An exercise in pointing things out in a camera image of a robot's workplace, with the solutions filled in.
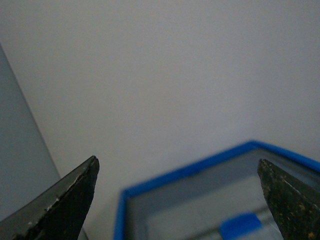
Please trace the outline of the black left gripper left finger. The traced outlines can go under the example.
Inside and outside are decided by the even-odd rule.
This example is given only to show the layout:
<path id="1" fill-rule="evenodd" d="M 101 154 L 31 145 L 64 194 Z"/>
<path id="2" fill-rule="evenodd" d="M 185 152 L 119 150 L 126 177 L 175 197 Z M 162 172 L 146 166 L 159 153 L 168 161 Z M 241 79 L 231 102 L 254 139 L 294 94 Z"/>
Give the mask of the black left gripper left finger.
<path id="1" fill-rule="evenodd" d="M 100 170 L 91 156 L 0 222 L 2 240 L 76 240 L 91 207 Z"/>

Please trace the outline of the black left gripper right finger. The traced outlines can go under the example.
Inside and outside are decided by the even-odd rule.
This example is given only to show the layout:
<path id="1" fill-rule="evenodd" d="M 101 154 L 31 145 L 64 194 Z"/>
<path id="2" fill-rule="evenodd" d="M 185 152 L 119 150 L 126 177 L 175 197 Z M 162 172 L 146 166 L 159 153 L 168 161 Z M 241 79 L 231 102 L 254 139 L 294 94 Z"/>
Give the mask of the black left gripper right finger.
<path id="1" fill-rule="evenodd" d="M 285 240 L 320 238 L 320 192 L 268 161 L 257 167 L 264 199 Z"/>

